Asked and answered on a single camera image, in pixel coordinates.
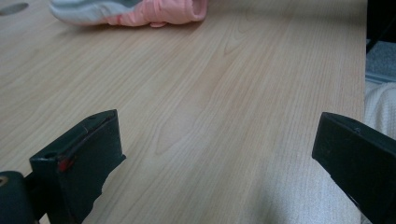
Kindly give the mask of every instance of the light wood surface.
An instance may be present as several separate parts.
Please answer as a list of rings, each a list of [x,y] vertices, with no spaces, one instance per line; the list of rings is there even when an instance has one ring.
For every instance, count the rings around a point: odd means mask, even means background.
[[[0,17],[0,170],[114,108],[127,160],[85,223],[359,223],[311,150],[322,111],[362,119],[366,1],[209,0],[161,29],[26,2]]]

